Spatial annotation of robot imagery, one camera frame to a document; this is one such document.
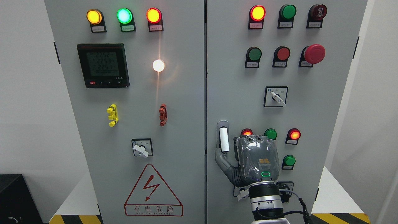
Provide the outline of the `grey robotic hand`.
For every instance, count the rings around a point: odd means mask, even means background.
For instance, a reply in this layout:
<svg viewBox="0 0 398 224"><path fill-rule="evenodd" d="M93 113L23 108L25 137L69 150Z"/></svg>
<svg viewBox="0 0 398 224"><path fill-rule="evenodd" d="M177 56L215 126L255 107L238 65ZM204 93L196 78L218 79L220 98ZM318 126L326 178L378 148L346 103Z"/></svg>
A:
<svg viewBox="0 0 398 224"><path fill-rule="evenodd" d="M215 161L235 187L261 181L276 181L280 174L276 142L267 136L249 135L235 139L239 167L226 160L220 149L215 150Z"/></svg>

